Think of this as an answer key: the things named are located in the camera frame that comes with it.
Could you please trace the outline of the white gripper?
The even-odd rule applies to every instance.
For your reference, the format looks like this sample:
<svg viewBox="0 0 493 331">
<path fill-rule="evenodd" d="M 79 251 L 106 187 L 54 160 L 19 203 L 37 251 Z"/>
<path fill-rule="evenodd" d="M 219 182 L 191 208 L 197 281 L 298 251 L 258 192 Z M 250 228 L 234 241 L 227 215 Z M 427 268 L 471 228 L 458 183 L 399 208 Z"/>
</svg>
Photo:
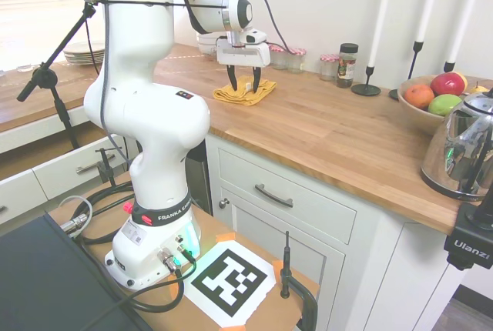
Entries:
<svg viewBox="0 0 493 331">
<path fill-rule="evenodd" d="M 253 92 L 257 92 L 261 80 L 261 68 L 270 64 L 270 50 L 267 43 L 233 47 L 227 40 L 216 43 L 218 63 L 226 65 L 227 75 L 234 91 L 237 90 L 235 66 L 253 67 Z"/>
</svg>

